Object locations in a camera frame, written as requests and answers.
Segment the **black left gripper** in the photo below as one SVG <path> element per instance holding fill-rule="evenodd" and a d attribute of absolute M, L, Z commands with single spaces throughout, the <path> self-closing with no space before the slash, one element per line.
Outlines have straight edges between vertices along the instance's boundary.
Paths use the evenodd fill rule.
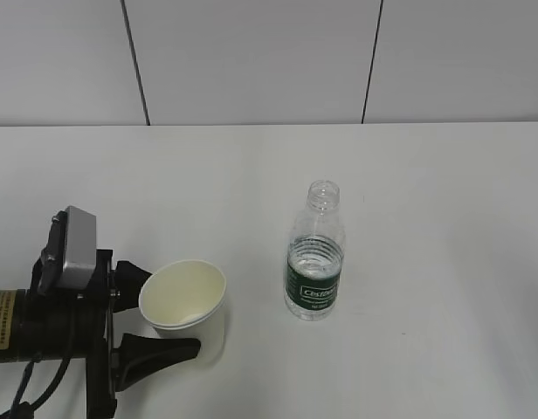
<path fill-rule="evenodd" d="M 201 349 L 195 338 L 154 339 L 124 333 L 115 349 L 115 385 L 112 367 L 115 313 L 137 308 L 139 295 L 152 275 L 121 260 L 112 270 L 111 250 L 97 250 L 86 286 L 77 290 L 76 354 L 85 358 L 86 417 L 112 418 L 116 392 L 167 367 L 194 360 Z"/>

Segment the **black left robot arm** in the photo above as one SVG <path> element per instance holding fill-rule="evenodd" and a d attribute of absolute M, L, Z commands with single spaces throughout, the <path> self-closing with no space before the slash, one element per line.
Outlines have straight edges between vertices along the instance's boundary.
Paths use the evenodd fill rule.
<path fill-rule="evenodd" d="M 86 415 L 112 418 L 117 393 L 198 356 L 195 338 L 154 339 L 126 333 L 114 345 L 114 314 L 138 306 L 147 271 L 128 261 L 112 264 L 110 250 L 83 291 L 41 290 L 49 263 L 37 261 L 27 289 L 0 290 L 0 363 L 26 362 L 3 418 L 32 418 L 56 391 L 72 359 L 86 363 Z"/>

